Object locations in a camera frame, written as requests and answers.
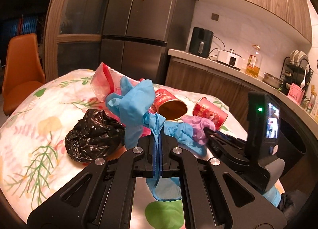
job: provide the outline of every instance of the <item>wall outlet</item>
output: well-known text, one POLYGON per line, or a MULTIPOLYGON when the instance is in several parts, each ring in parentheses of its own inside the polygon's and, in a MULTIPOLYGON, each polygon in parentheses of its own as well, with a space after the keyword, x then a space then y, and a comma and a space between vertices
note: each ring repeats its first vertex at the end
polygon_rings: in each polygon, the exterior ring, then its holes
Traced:
POLYGON ((218 14, 212 13, 212 20, 218 21, 218 14))

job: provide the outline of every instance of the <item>refrigerator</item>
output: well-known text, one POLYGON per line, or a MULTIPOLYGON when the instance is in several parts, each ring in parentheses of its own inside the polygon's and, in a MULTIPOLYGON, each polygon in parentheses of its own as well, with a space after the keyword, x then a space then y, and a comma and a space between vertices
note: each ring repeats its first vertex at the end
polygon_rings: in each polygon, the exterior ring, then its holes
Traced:
POLYGON ((168 49, 185 51, 196 0, 109 0, 100 61, 164 84, 168 49))

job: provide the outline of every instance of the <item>leather chair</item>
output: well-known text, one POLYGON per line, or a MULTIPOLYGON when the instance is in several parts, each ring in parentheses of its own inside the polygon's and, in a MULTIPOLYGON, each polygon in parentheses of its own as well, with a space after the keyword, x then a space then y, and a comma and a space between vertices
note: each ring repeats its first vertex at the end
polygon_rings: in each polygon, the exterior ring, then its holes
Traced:
POLYGON ((8 46, 2 85, 4 114, 11 115, 32 92, 45 83, 36 34, 13 37, 8 46))

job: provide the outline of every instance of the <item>pink utensil holder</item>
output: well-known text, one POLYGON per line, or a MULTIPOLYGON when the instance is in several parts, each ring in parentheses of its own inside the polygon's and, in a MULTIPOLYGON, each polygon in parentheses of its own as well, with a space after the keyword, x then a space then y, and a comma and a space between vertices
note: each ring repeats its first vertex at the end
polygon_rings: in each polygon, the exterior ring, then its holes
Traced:
POLYGON ((290 100, 292 100, 294 103, 300 105, 302 98, 304 96, 304 93, 305 91, 302 91, 302 89, 299 86, 293 83, 289 89, 287 97, 290 100))

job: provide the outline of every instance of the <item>metal bolt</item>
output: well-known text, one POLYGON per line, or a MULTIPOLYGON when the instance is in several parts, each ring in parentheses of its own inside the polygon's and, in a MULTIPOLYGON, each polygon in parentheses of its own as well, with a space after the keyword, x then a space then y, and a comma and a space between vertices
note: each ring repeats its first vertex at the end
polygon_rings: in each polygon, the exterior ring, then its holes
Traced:
POLYGON ((212 158, 212 159, 210 160, 210 163, 211 163, 212 165, 219 165, 219 164, 220 164, 220 160, 217 159, 217 158, 212 158))
POLYGON ((172 152, 174 152, 175 154, 181 154, 182 153, 182 148, 179 147, 175 147, 172 152))
POLYGON ((141 147, 134 147, 133 152, 135 154, 140 154, 143 151, 143 149, 141 147))
POLYGON ((105 163, 105 159, 104 158, 97 158, 96 160, 95 160, 95 164, 97 164, 97 165, 102 165, 102 164, 104 164, 105 163))

